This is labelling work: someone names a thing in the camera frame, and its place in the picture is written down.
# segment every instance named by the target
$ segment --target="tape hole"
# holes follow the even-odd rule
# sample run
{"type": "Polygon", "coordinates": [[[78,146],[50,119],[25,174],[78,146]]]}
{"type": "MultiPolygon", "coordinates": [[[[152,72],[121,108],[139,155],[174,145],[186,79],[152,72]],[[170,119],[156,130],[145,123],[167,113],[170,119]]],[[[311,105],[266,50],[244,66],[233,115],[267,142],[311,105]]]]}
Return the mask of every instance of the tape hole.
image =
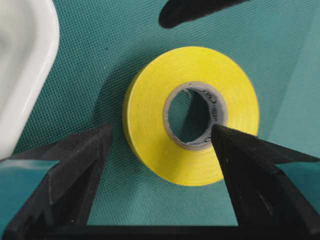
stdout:
{"type": "Polygon", "coordinates": [[[168,123],[181,142],[196,140],[206,131],[209,121],[208,104],[196,91],[187,88],[173,98],[168,110],[168,123]]]}

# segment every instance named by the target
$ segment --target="white tray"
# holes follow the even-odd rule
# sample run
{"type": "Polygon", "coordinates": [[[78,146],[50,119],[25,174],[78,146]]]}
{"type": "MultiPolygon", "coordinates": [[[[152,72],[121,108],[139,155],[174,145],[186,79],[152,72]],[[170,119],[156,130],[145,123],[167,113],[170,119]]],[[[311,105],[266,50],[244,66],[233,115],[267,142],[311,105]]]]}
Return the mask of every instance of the white tray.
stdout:
{"type": "Polygon", "coordinates": [[[52,0],[0,0],[0,159],[10,156],[54,63],[52,0]]]}

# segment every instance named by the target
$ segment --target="table surface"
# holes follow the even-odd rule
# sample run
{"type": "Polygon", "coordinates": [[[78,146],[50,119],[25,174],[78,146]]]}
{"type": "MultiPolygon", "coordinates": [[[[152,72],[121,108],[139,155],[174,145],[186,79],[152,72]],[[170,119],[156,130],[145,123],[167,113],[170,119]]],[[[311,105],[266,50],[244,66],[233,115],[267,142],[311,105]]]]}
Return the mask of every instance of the table surface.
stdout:
{"type": "MultiPolygon", "coordinates": [[[[174,48],[204,46],[231,57],[254,85],[258,136],[320,157],[318,0],[252,0],[173,29],[158,24],[165,3],[54,0],[59,51],[15,152],[112,124],[91,225],[237,224],[224,181],[202,187],[169,183],[126,142],[122,105],[129,83],[174,48]]],[[[179,116],[184,108],[174,109],[179,116]]]]}

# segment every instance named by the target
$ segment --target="tape roll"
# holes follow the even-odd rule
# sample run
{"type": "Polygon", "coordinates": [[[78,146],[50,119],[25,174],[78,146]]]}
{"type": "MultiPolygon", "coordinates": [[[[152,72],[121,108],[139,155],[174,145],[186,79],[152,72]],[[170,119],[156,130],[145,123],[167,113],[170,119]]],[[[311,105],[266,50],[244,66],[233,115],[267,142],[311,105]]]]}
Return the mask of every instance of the tape roll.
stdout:
{"type": "Polygon", "coordinates": [[[123,128],[131,149],[175,184],[203,186],[223,179],[210,142],[215,123],[256,135],[259,106],[243,70],[209,48],[182,47],[160,55],[135,76],[125,95],[123,128]],[[184,89],[198,92],[210,113],[207,130],[192,142],[181,142],[168,123],[170,103],[184,89]]]}

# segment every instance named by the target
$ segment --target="gray cardboard core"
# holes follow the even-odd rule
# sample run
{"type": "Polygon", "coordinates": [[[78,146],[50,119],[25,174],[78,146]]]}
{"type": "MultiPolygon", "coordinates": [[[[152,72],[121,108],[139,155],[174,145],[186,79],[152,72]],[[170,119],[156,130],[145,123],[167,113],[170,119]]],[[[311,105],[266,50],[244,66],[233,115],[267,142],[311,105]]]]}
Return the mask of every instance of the gray cardboard core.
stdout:
{"type": "Polygon", "coordinates": [[[185,149],[196,151],[206,149],[212,145],[211,128],[213,124],[225,125],[228,119],[228,111],[223,96],[214,87],[200,81],[190,81],[178,86],[169,95],[165,102],[163,118],[165,129],[172,140],[185,149]],[[210,116],[208,127],[204,133],[197,139],[189,142],[182,142],[177,136],[175,136],[168,121],[168,111],[171,102],[182,90],[193,90],[197,92],[207,102],[210,116]]]}

